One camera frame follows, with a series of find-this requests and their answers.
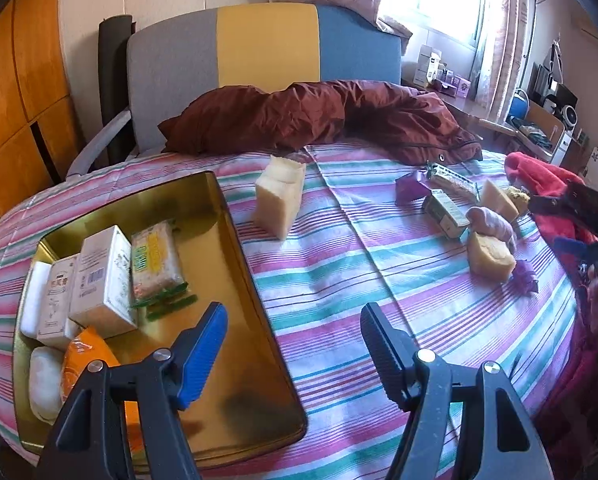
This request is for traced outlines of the purple candy wrapper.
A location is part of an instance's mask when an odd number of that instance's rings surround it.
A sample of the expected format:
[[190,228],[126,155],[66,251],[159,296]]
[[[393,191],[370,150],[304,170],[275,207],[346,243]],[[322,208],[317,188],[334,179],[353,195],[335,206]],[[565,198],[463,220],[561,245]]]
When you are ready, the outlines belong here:
[[538,293],[538,277],[529,260],[516,261],[510,284],[515,292],[523,296]]

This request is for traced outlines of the yellow plush toy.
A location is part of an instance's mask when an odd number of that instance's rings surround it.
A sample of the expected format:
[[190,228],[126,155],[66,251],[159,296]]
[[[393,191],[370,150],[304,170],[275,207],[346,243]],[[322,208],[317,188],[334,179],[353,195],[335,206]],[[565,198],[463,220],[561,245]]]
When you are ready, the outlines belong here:
[[526,191],[511,185],[505,188],[505,194],[515,205],[520,217],[528,213],[530,195]]

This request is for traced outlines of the yellow sponge cube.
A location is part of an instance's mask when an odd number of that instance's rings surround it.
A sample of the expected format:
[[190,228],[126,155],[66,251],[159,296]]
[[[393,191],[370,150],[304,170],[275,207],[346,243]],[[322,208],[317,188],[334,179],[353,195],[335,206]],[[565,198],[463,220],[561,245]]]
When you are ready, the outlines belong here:
[[494,236],[471,232],[467,254],[472,273],[497,283],[506,282],[516,266],[516,259],[506,243]]

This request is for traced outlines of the yellow sponge wedge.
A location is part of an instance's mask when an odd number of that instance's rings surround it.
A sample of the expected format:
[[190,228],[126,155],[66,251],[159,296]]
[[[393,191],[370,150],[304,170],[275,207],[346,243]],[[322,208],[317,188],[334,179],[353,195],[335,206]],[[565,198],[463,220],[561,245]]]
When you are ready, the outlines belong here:
[[519,217],[516,205],[508,195],[498,188],[491,180],[486,180],[480,191],[480,206],[489,208],[503,217],[509,223]]

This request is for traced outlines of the pink striped sock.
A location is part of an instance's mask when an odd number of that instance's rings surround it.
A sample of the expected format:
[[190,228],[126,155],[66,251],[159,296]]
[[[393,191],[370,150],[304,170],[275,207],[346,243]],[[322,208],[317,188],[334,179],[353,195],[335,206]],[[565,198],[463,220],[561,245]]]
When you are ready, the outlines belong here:
[[466,212],[466,218],[474,232],[494,236],[504,242],[512,254],[516,252],[516,238],[512,225],[500,214],[486,207],[471,207]]

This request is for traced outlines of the green small box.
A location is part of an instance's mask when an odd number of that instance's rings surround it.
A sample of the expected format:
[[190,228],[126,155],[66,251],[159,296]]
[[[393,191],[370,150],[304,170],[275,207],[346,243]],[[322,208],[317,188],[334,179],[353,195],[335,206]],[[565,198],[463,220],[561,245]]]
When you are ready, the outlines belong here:
[[432,190],[424,199],[422,209],[450,240],[459,240],[470,225],[463,211],[443,190]]

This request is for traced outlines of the green cracker packet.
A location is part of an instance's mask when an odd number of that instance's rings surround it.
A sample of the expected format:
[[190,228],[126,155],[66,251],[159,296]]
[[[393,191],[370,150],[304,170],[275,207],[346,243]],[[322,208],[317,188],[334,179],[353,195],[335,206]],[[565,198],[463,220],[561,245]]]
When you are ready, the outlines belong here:
[[480,200],[477,183],[462,176],[458,172],[443,165],[429,162],[426,166],[426,177],[444,190],[450,190],[476,204]]

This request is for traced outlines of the purple snack packet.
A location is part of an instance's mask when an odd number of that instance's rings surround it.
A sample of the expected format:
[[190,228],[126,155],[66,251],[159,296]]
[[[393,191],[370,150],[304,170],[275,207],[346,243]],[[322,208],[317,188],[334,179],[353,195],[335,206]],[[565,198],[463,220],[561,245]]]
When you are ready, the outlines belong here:
[[421,200],[431,195],[431,188],[426,183],[426,175],[421,170],[414,170],[395,181],[395,203],[404,206],[414,200]]

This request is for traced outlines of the yellow sponge block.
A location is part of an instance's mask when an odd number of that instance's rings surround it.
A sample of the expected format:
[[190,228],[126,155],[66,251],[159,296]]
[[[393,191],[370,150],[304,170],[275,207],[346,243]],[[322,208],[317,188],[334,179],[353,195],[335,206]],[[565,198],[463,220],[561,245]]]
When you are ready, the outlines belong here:
[[305,164],[272,156],[256,179],[254,223],[278,240],[285,240],[302,200]]

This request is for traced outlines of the wooden side desk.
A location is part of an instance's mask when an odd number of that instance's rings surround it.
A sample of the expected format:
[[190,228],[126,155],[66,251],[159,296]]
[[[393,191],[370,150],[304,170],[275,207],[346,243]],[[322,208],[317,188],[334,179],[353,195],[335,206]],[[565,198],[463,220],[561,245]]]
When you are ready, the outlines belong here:
[[564,124],[560,120],[549,114],[547,110],[543,110],[538,104],[529,102],[528,114],[524,121],[533,124],[546,136],[552,146],[550,150],[535,144],[527,136],[526,130],[519,130],[508,122],[493,122],[486,110],[474,101],[447,96],[444,93],[439,93],[439,96],[465,129],[481,136],[488,150],[502,153],[522,151],[543,162],[564,166],[572,137],[566,133]]

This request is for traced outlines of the red fleece garment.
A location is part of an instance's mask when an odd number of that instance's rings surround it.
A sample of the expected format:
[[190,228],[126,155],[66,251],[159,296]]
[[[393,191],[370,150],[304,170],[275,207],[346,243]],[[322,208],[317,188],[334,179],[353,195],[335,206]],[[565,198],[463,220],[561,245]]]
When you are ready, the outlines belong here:
[[598,479],[598,236],[572,220],[534,214],[576,291],[570,354],[532,416],[557,479]]

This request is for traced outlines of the white red-text box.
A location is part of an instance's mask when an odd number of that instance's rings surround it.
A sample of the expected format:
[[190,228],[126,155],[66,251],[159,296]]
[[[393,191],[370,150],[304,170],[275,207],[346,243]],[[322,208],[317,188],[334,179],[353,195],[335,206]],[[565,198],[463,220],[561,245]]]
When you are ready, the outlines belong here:
[[82,327],[70,318],[78,254],[59,259],[50,267],[42,297],[36,339],[44,346],[66,351]]

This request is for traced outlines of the yellow green cracker pack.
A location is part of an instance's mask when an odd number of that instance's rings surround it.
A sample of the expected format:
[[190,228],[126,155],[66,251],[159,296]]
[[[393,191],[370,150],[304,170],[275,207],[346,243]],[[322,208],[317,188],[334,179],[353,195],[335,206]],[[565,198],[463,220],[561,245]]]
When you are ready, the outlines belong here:
[[132,307],[148,322],[191,306],[198,296],[188,289],[172,221],[161,221],[132,236]]

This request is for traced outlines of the maroon down jacket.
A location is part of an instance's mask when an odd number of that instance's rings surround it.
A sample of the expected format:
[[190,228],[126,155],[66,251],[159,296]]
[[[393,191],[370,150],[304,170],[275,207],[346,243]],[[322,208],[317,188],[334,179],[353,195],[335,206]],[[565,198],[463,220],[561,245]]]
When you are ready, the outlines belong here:
[[290,153],[359,138],[404,165],[481,159],[479,138],[433,92],[385,81],[299,82],[265,92],[226,86],[159,126],[165,148],[187,155]]

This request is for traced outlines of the grey yellow blue chair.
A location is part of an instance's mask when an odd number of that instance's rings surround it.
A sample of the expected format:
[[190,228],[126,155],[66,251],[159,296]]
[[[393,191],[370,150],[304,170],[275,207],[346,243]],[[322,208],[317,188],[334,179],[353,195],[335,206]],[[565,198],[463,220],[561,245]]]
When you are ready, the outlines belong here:
[[128,107],[76,156],[70,177],[87,174],[128,122],[136,141],[131,154],[159,153],[165,144],[160,122],[215,88],[272,92],[294,82],[336,79],[397,84],[402,44],[341,6],[252,3],[135,27],[126,56]]

